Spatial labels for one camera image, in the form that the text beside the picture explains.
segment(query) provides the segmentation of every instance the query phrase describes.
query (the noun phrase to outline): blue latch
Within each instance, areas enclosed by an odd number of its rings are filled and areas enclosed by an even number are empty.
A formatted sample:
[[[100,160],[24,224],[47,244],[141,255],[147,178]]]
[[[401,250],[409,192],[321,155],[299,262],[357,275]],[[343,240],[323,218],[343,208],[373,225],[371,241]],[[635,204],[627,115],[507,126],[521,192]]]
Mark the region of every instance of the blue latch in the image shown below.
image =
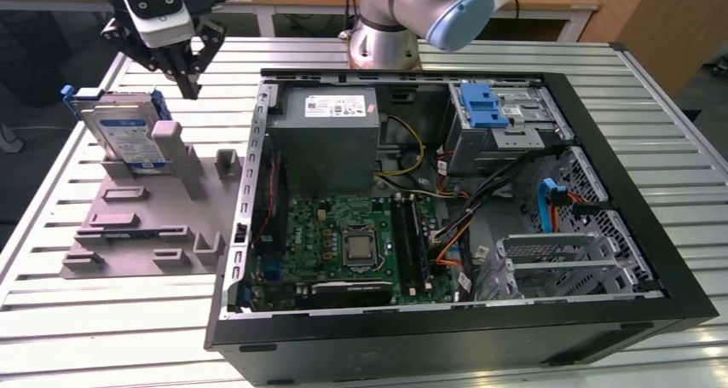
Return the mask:
[[[507,128],[511,121],[500,115],[500,99],[491,92],[491,85],[460,85],[461,102],[469,113],[469,126],[472,128]]]
[[[81,120],[81,115],[79,114],[79,111],[76,111],[76,109],[73,108],[73,105],[71,104],[71,101],[73,100],[73,93],[75,93],[75,89],[71,85],[67,85],[61,90],[60,90],[60,95],[63,96],[61,100],[65,104],[65,106],[68,107],[68,109],[71,110],[71,112],[73,113],[73,116],[76,117],[76,119]]]
[[[61,100],[73,113],[76,119],[81,121],[81,113],[73,107],[73,101],[97,101],[104,94],[104,90],[100,88],[81,88],[76,91],[72,85],[67,85],[60,90],[60,95],[63,96]]]

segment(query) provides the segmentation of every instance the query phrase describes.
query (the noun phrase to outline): wooden desk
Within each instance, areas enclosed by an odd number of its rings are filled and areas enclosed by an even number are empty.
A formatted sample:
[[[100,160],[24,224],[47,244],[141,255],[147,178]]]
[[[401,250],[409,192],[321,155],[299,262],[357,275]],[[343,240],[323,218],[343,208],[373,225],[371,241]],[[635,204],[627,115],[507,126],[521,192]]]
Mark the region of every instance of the wooden desk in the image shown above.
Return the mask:
[[[592,12],[601,7],[599,0],[519,0],[524,19],[565,20],[557,41],[576,42]],[[273,37],[273,14],[343,14],[344,0],[241,0],[228,3],[221,10],[231,13],[255,13],[259,16],[260,35]],[[104,0],[0,0],[0,9],[108,11]],[[496,12],[499,18],[515,16],[515,3]]]

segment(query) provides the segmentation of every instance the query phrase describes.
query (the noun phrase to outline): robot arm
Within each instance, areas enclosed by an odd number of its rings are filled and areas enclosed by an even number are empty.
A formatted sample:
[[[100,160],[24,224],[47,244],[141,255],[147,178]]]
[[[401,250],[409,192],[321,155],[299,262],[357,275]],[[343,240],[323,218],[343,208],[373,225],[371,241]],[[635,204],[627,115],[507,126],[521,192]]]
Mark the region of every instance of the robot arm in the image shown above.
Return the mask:
[[[116,49],[149,71],[161,70],[181,91],[196,100],[203,73],[220,51],[225,28],[209,21],[216,4],[228,0],[108,0],[113,18],[101,31]],[[204,48],[195,53],[191,39]]]
[[[205,15],[229,0],[108,0],[113,18],[101,34],[149,71],[161,70],[181,96],[196,100],[199,74],[220,51],[225,28]],[[351,33],[352,67],[405,69],[419,63],[417,36],[445,51],[476,38],[507,0],[361,0]],[[204,48],[195,53],[191,39]]]
[[[361,0],[360,21],[349,34],[352,67],[415,67],[417,36],[443,51],[461,49],[507,1]]]

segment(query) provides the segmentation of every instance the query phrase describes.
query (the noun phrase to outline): floor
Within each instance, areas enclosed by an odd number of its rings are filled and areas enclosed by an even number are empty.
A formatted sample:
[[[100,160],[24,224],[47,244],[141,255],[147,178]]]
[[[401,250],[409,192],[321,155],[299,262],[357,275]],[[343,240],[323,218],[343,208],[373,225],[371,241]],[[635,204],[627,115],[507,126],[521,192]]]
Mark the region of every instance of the floor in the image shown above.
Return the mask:
[[[252,15],[215,16],[213,19],[223,21],[228,27],[231,36],[259,35]],[[116,55],[113,49],[97,39],[104,17],[91,13],[55,13],[55,18],[73,51],[72,57],[59,65],[65,81],[76,86],[96,86]],[[277,33],[285,37],[335,37],[343,26],[340,16],[309,18],[300,14],[277,15],[275,24]],[[724,157],[728,157],[727,92],[728,78],[716,78],[708,69],[701,69],[676,99],[681,108],[701,110],[696,125]],[[4,206],[0,210],[1,246],[13,229],[7,223],[17,221],[23,215],[65,143],[75,119],[60,102],[43,108],[24,105],[1,83],[0,108],[0,121],[9,128],[20,128],[13,132],[25,143],[20,153],[0,153],[0,205]]]

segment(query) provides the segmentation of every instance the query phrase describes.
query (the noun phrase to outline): slotted aluminum surface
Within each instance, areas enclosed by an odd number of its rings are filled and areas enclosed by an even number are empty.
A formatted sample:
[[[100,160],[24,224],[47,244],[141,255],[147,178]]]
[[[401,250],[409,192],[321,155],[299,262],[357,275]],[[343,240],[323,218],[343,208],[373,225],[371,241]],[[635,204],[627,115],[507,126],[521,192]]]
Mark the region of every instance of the slotted aluminum surface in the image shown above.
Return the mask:
[[[475,43],[447,54],[421,46],[425,69],[564,72],[600,125],[721,316],[665,334],[588,367],[528,369],[361,381],[341,386],[544,387],[728,384],[728,187],[724,163],[629,57],[605,44]],[[345,65],[328,39],[239,38],[223,46],[197,101],[184,101],[160,73],[119,59],[107,86],[157,85],[183,139],[197,154],[245,149],[263,67]],[[3,388],[247,384],[203,350],[212,275],[59,278],[72,235],[89,209],[104,153],[79,126],[0,255]]]

